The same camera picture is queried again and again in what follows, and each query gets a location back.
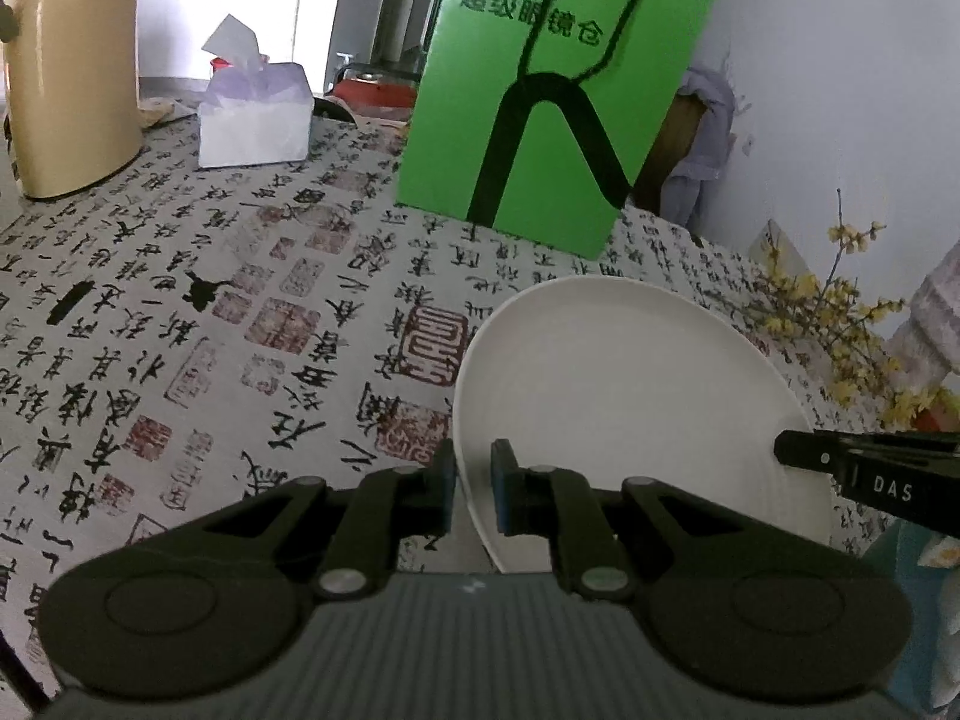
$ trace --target calligraphy tablecloth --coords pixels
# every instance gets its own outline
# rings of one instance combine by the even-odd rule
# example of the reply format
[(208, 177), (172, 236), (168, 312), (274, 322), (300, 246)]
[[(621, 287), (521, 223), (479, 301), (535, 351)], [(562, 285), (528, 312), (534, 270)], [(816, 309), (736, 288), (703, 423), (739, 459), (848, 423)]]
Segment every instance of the calligraphy tablecloth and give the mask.
[[(0, 233), (0, 627), (51, 694), (35, 614), (56, 576), (299, 475), (344, 488), (424, 463), (469, 339), (511, 295), (622, 275), (737, 325), (709, 294), (751, 288), (750, 263), (632, 208), (588, 262), (397, 207), (388, 131), (318, 121), (306, 162), (249, 169), (198, 170), (198, 141), (195, 119), (157, 129), (119, 175)], [(818, 426), (874, 427), (748, 337)], [(884, 525), (834, 514), (855, 553)], [(490, 570), (463, 522), (400, 557)], [(22, 715), (2, 685), (0, 716)]]

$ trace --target beige pitcher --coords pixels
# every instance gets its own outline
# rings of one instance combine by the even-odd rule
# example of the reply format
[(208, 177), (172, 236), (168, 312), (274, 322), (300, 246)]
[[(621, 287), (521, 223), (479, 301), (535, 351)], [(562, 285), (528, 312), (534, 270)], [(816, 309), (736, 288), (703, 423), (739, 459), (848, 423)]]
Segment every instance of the beige pitcher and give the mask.
[(136, 0), (8, 0), (3, 48), (14, 172), (51, 199), (120, 170), (140, 151)]

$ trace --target tissue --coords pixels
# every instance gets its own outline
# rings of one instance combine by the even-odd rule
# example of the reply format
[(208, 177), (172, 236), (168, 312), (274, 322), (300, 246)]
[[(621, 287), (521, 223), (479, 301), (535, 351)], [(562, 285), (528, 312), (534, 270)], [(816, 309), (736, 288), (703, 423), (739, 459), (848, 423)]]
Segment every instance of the tissue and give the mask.
[(314, 100), (304, 68), (264, 63), (256, 33), (233, 16), (203, 50), (232, 67), (213, 74), (200, 102), (200, 167), (306, 159)]

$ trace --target white plate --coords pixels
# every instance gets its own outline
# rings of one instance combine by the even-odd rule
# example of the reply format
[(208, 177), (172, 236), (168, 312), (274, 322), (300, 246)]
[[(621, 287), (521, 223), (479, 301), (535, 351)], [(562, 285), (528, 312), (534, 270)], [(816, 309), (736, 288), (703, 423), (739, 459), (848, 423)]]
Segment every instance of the white plate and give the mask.
[(619, 490), (650, 476), (827, 543), (829, 477), (785, 469), (782, 430), (809, 430), (776, 369), (722, 319), (640, 281), (573, 276), (508, 300), (464, 357), (453, 442), (467, 504), (502, 571), (549, 570), (546, 541), (496, 528), (490, 445)]

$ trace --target metal screw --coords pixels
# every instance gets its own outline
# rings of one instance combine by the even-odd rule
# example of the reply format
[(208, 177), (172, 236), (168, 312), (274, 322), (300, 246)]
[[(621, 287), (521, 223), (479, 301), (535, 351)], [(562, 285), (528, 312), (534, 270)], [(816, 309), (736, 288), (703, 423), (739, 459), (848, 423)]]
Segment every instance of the metal screw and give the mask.
[(320, 577), (320, 589), (330, 595), (349, 595), (362, 590), (367, 577), (356, 568), (334, 568)]
[(630, 577), (611, 565), (595, 565), (584, 571), (580, 581), (593, 592), (616, 592), (629, 584)]

